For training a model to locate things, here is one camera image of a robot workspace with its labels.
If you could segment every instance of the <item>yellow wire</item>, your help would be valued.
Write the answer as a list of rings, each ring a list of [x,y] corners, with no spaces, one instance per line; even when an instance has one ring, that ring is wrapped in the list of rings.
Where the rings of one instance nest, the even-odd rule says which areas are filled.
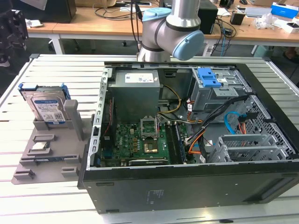
[[[167,88],[169,88],[177,96],[177,98],[178,98],[178,106],[177,106],[177,108],[175,108],[173,110],[170,110],[170,111],[160,111],[158,113],[173,113],[173,112],[177,111],[180,108],[180,106],[181,106],[181,100],[182,99],[179,97],[179,95],[171,87],[169,87],[167,85],[164,85],[164,86],[166,86]]]

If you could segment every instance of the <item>box on desk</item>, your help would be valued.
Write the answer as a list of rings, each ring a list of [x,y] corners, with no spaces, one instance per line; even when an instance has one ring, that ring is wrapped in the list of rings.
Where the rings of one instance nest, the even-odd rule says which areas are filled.
[[[77,7],[111,7],[116,4],[116,0],[75,0]]]
[[[282,28],[290,34],[299,33],[299,25],[295,22],[288,22]]]
[[[271,13],[273,15],[279,15],[291,19],[294,18],[299,12],[299,7],[289,6],[285,4],[273,3],[271,8]]]

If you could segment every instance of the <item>hard drive label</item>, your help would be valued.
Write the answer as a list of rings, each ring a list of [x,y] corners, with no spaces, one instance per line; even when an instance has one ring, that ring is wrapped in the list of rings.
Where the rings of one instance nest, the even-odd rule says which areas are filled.
[[[54,125],[65,123],[64,115],[58,109],[57,100],[35,100],[34,103],[46,123]]]

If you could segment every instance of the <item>red cable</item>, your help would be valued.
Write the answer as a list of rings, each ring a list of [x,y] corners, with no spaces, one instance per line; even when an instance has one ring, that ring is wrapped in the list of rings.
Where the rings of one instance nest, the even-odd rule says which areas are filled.
[[[112,100],[110,100],[110,108],[109,108],[109,116],[110,116],[110,118],[109,118],[109,124],[108,124],[108,127],[107,127],[107,129],[106,129],[106,131],[105,131],[105,133],[104,133],[103,136],[105,136],[105,134],[107,133],[107,131],[108,131],[109,127],[110,127],[110,124],[111,124],[111,118],[112,118],[112,116],[111,116],[111,107],[112,107]]]

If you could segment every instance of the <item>power supply label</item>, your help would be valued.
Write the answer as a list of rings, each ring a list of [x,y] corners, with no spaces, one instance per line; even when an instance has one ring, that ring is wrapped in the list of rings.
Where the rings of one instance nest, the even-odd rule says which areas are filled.
[[[65,123],[64,115],[58,109],[59,103],[57,100],[35,100],[34,103],[46,123],[53,125]]]
[[[152,73],[127,73],[125,75],[126,83],[153,83]]]

